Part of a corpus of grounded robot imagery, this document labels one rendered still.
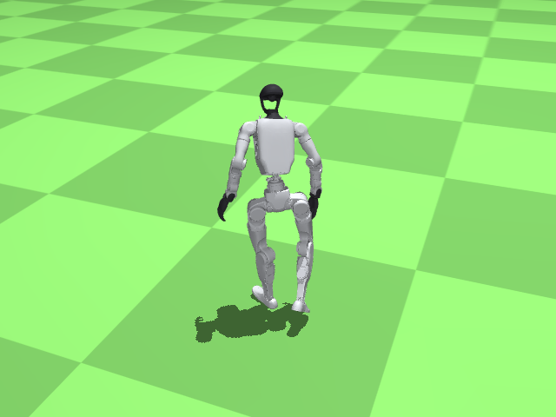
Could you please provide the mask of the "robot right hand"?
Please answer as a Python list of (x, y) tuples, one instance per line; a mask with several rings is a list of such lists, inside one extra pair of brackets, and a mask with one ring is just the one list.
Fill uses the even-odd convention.
[(308, 199), (308, 204), (309, 204), (309, 207), (310, 207), (310, 211), (312, 212), (312, 219), (313, 219), (313, 218), (315, 218), (316, 212), (317, 212), (317, 209), (318, 209), (318, 198), (320, 198), (320, 196), (321, 196), (321, 189), (317, 189), (316, 195), (311, 194), (311, 192), (310, 192), (309, 195), (311, 197), (309, 197), (309, 199)]

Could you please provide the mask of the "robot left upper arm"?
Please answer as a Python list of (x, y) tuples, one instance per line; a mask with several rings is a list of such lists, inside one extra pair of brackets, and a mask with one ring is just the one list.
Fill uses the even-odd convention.
[(235, 158), (233, 161), (232, 169), (244, 170), (246, 167), (247, 159), (245, 155), (250, 143), (250, 137), (256, 132), (257, 121), (245, 122), (239, 129), (237, 142), (235, 145)]

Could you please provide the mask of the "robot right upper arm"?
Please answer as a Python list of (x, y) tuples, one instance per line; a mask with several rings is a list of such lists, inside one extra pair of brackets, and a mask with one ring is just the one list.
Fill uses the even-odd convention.
[(321, 158), (308, 133), (308, 128), (301, 122), (293, 122), (293, 124), (295, 126), (295, 137), (298, 138), (301, 147), (308, 154), (306, 164), (309, 168), (313, 169), (321, 164)]

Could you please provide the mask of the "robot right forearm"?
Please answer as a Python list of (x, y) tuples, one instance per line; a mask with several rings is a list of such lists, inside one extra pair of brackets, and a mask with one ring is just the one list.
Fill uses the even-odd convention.
[(309, 169), (310, 173), (310, 192), (313, 195), (316, 195), (317, 189), (321, 189), (321, 173), (322, 173), (322, 163), (316, 166), (313, 169)]

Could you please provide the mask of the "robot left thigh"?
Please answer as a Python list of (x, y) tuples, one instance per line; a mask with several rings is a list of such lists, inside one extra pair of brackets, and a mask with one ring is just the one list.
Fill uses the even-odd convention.
[(262, 252), (268, 259), (268, 265), (275, 259), (275, 252), (267, 245), (265, 214), (267, 204), (265, 197), (255, 198), (248, 202), (248, 233), (255, 253)]

